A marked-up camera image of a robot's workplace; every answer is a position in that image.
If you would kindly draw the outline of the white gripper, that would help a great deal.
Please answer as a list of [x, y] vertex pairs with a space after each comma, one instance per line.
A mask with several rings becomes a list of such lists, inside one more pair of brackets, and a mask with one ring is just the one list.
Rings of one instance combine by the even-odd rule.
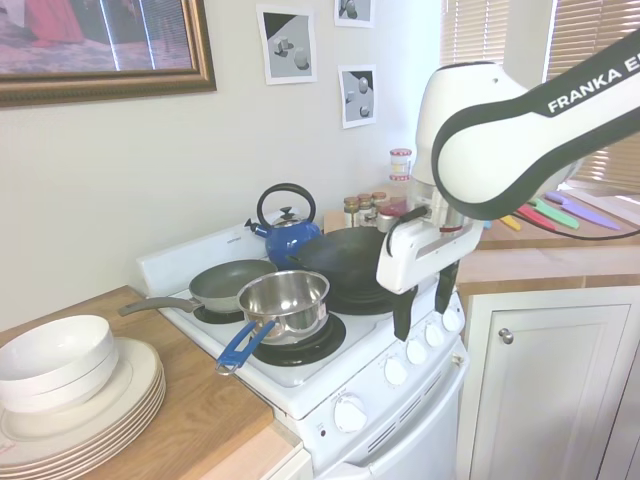
[[405, 342], [417, 285], [439, 273], [434, 310], [444, 313], [450, 303], [459, 264], [473, 252], [484, 222], [465, 217], [444, 202], [429, 202], [402, 211], [402, 204], [378, 210], [376, 227], [383, 233], [376, 281], [396, 295], [393, 301], [394, 336]]

